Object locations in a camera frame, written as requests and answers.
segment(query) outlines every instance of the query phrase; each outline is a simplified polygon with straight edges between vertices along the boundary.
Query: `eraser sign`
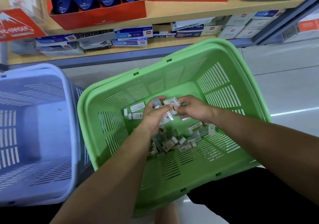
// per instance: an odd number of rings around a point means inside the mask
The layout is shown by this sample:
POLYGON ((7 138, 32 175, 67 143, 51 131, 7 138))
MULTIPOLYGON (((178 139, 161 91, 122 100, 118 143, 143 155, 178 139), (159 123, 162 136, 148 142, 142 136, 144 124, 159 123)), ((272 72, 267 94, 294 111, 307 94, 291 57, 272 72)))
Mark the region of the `eraser sign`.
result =
POLYGON ((42 36, 46 34, 22 9, 0 11, 0 42, 42 36))

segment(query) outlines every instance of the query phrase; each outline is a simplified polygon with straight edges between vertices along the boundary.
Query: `shopping basket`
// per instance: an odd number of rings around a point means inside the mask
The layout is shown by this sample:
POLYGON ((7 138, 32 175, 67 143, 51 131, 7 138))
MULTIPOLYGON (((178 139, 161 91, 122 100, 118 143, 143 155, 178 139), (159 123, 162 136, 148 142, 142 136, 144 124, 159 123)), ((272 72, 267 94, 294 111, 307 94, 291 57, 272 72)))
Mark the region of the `shopping basket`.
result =
POLYGON ((0 76, 0 206, 59 203, 90 164, 76 105, 82 89, 58 67, 0 76))
MULTIPOLYGON (((123 109, 141 101, 147 103, 158 95, 188 94, 210 105, 271 121, 257 83, 237 49, 223 39, 206 39, 154 65, 106 79, 84 91, 78 115, 94 169, 118 150, 140 122, 128 120, 123 109)), ((196 122, 175 116, 165 127, 189 135, 187 128, 196 122)), ((257 165, 222 131, 205 136, 193 149, 170 151, 163 160, 149 157, 134 215, 167 205, 206 182, 257 165)))

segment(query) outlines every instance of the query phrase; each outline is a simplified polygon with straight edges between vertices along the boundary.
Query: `wooden shelf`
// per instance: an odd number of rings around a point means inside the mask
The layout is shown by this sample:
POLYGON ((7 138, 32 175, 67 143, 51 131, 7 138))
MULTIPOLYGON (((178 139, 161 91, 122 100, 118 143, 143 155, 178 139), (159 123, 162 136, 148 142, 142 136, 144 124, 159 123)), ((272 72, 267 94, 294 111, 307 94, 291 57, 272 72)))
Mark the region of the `wooden shelf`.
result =
POLYGON ((86 57, 86 56, 94 56, 94 55, 102 55, 102 54, 121 53, 121 52, 129 52, 129 51, 136 51, 136 50, 177 46, 177 45, 188 45, 188 44, 193 44, 203 39, 212 38, 212 37, 216 37, 216 35, 193 37, 193 38, 149 38, 147 41, 146 47, 112 47, 111 49, 85 51, 85 55, 68 56, 68 57, 48 57, 43 54, 20 56, 20 55, 12 53, 10 49, 8 49, 8 65, 51 61, 51 60, 59 60, 59 59, 65 59, 65 58, 86 57))
POLYGON ((99 25, 89 28, 66 31, 47 15, 43 29, 48 35, 79 33, 103 29, 134 27, 182 21, 197 18, 252 13, 272 9, 295 8, 305 0, 247 1, 229 0, 228 2, 158 2, 146 1, 147 17, 119 23, 99 25))

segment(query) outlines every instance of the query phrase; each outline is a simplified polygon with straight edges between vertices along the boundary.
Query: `person's left hand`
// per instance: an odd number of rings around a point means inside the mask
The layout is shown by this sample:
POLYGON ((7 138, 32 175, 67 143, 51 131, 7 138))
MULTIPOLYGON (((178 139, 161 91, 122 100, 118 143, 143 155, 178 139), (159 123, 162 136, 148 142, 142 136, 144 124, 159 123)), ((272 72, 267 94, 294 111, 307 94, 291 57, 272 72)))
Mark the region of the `person's left hand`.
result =
MULTIPOLYGON (((158 96, 160 100, 164 100, 165 96, 158 96)), ((159 109, 153 109, 151 101, 144 108, 143 118, 140 123, 140 127, 150 132, 151 137, 156 136, 159 130, 159 122, 164 113, 169 112, 173 109, 173 105, 169 104, 159 109)))

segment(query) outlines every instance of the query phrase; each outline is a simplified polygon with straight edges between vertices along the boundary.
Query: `floor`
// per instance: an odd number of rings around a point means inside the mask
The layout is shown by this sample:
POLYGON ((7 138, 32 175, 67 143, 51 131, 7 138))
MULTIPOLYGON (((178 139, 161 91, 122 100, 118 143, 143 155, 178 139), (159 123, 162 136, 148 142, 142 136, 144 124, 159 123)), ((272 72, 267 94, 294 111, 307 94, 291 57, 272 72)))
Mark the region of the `floor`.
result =
MULTIPOLYGON (((253 73, 274 123, 319 137, 319 39, 283 45, 252 46, 238 49, 253 73)), ((64 69, 82 86, 134 68, 143 68, 161 58, 64 69)), ((175 205, 182 224, 227 223, 205 206, 193 204, 187 196, 175 205)), ((132 224, 154 222, 154 216, 132 219, 132 224)))

